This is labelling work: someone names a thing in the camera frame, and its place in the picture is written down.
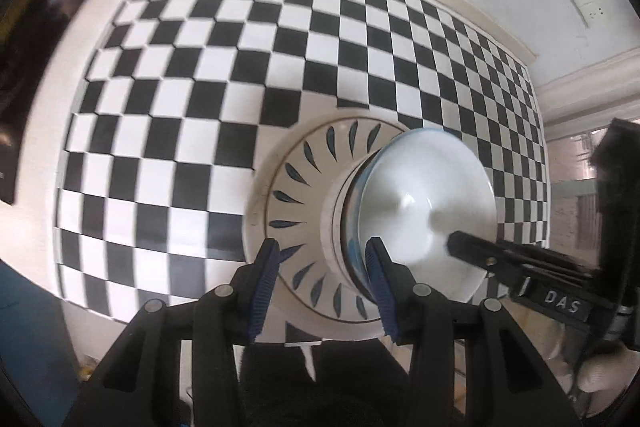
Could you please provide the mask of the white gloved right hand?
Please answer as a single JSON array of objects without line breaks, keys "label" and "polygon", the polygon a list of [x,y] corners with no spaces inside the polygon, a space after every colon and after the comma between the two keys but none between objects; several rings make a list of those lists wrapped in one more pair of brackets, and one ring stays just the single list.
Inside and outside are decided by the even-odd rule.
[{"label": "white gloved right hand", "polygon": [[605,343],[582,364],[570,364],[570,357],[580,351],[580,340],[564,324],[551,325],[546,343],[544,359],[563,390],[577,392],[576,409],[585,417],[612,405],[639,370],[639,352],[621,343]]}]

